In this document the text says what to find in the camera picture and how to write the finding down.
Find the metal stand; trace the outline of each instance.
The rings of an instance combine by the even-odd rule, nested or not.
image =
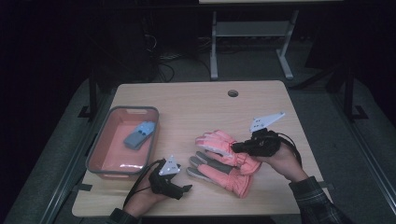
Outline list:
[[[276,50],[276,55],[285,77],[293,79],[293,74],[285,56],[298,13],[298,10],[294,10],[289,21],[217,21],[216,11],[214,11],[212,50],[210,52],[210,79],[217,80],[219,78],[218,60],[216,57],[217,36],[284,36],[285,42],[281,49]]]

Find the white plastic fin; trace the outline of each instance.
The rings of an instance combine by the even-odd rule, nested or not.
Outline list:
[[[283,116],[285,116],[285,112],[281,111],[277,114],[254,118],[253,122],[251,122],[250,125],[250,132],[253,133],[258,130],[264,129],[268,127],[270,124],[274,123],[275,121],[281,119]]]
[[[180,172],[180,169],[178,168],[175,158],[172,155],[160,170],[159,175],[173,175],[178,174],[178,172]]]

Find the plaid sleeve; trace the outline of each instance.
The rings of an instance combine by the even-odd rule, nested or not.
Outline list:
[[[303,223],[353,223],[327,198],[314,176],[290,183],[290,188],[300,208]]]

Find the wooden table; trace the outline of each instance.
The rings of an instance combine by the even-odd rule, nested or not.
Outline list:
[[[238,91],[230,97],[228,91]],[[155,106],[160,111],[160,130],[153,159],[174,155],[181,172],[173,183],[192,189],[178,200],[157,204],[147,216],[235,216],[298,214],[299,209],[289,188],[289,181],[263,164],[254,175],[246,199],[187,175],[189,157],[200,150],[195,137],[221,129],[237,141],[249,139],[249,126],[254,117],[284,111],[286,115],[269,126],[270,130],[291,137],[299,149],[305,171],[323,180],[311,148],[304,135],[284,84],[280,81],[189,82],[121,85],[112,106]],[[90,191],[80,190],[73,206],[77,217],[109,216],[121,208],[134,184],[132,181],[104,180],[87,171],[83,184]]]

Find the left hand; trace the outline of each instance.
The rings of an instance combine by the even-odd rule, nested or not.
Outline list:
[[[155,194],[152,192],[151,188],[149,188],[149,176],[151,173],[152,170],[146,174],[146,176],[142,179],[142,182],[140,182],[139,186],[137,187],[136,193],[122,209],[133,217],[139,218],[143,216],[156,203],[169,198],[163,194]]]

